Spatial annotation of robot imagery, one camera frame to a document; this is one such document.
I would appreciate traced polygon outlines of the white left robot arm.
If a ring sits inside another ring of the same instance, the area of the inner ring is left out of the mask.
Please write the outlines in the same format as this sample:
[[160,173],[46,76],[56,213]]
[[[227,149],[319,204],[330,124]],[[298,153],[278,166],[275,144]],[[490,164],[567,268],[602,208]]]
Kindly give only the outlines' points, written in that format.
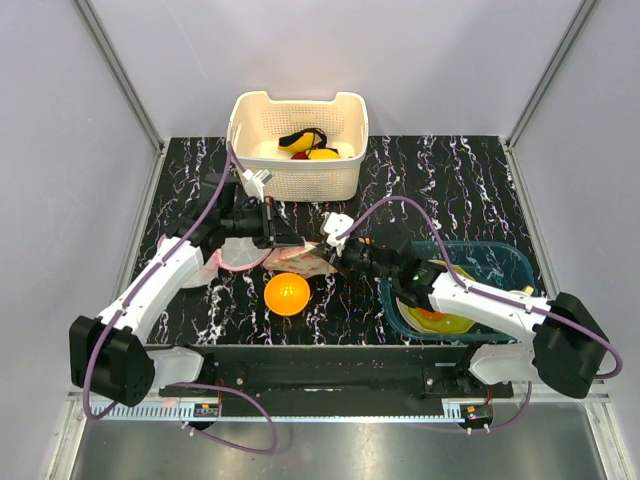
[[144,270],[96,317],[79,316],[69,329],[72,383],[85,396],[133,407],[152,390],[181,383],[196,396],[215,386],[216,372],[192,347],[149,351],[147,337],[178,291],[203,270],[228,239],[248,239],[259,249],[301,246],[303,238],[279,215],[264,188],[267,170],[244,173],[248,196],[235,198],[237,181],[205,179],[208,200],[194,202],[173,224]]

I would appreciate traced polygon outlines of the floral pink laundry bag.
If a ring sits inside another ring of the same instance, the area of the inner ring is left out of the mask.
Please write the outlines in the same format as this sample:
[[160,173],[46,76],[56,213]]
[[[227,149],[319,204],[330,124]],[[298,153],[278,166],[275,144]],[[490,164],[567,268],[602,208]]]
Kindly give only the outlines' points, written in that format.
[[317,243],[306,242],[304,246],[276,248],[262,262],[262,267],[271,271],[295,273],[305,279],[335,274],[337,270],[314,253],[317,246]]

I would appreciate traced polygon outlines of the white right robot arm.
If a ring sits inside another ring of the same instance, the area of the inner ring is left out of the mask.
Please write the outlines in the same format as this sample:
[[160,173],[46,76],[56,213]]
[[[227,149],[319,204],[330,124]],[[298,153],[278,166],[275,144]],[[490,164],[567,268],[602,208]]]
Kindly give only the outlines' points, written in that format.
[[583,399],[596,380],[608,339],[572,294],[545,299],[481,284],[425,259],[408,241],[390,248],[339,234],[327,238],[326,251],[340,270],[387,281],[408,307],[464,317],[514,338],[512,344],[478,347],[454,371],[463,395],[476,396],[503,381],[540,380],[566,397]]

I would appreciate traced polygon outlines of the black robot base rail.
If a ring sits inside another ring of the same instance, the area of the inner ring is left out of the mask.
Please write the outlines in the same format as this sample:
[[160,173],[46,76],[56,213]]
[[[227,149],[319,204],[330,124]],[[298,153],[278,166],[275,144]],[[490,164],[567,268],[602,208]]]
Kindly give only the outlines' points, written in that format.
[[231,387],[273,417],[409,417],[443,413],[442,400],[511,399],[464,371],[462,346],[210,346],[196,382]]

